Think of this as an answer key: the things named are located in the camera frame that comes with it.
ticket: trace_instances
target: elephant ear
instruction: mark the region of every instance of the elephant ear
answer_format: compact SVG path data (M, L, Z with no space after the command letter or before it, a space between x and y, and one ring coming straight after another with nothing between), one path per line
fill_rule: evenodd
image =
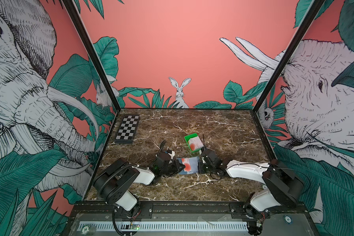
M0 0L0 16L19 47L43 78L52 65L57 43L55 29L39 0Z

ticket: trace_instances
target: pink wall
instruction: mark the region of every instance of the pink wall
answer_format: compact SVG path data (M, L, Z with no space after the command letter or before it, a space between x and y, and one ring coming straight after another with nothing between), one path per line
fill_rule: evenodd
M241 37L275 57L287 48L296 28L297 0L103 0L104 19L81 2L81 17L95 43L101 37L118 40L117 81L112 85L160 89L174 96L168 77L179 85L185 78L184 100L190 108L207 100L228 103L223 89L231 80L243 91L261 74L242 63L219 39ZM137 107L124 98L126 107Z

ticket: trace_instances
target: small box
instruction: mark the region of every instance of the small box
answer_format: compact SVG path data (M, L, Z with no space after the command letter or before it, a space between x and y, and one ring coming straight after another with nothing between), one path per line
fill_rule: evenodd
M185 141L188 144L190 152L192 153L199 151L203 147L202 141L198 137L197 133L185 136Z

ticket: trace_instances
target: rabbit ear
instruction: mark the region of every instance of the rabbit ear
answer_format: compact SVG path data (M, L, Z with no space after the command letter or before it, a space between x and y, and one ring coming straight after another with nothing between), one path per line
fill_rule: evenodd
M169 77L169 80L171 81L173 87L178 88L178 83L174 78Z
M190 81L191 81L191 78L185 79L185 80L182 82L181 87L183 88L183 87L187 86L188 83L190 83Z

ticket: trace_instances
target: rabbit illustration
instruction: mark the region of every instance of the rabbit illustration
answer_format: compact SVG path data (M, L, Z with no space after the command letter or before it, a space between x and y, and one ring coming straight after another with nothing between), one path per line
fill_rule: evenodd
M169 80L171 81L172 86L177 88L176 103L178 103L178 105L177 105L176 108L189 108L189 106L183 100L184 94L183 94L182 88L184 88L188 83L190 83L191 78L185 79L182 82L181 87L178 86L178 83L177 83L177 81L174 78L169 77Z

